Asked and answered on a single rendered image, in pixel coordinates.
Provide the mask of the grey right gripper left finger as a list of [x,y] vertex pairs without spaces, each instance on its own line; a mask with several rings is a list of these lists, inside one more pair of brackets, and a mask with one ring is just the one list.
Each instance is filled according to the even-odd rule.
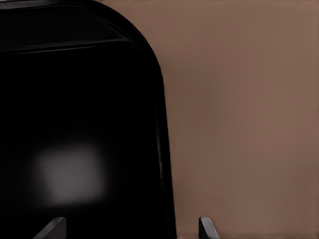
[[33,239],[66,239],[66,218],[54,218]]

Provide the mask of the black plastic storage box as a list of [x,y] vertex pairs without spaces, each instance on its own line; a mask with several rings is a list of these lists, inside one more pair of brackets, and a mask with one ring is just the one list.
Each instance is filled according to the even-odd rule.
[[0,239],[176,239],[163,77],[95,0],[0,0]]

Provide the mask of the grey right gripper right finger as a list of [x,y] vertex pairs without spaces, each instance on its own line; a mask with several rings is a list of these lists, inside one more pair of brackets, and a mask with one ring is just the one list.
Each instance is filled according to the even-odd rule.
[[210,218],[200,217],[198,219],[198,237],[199,239],[220,239]]

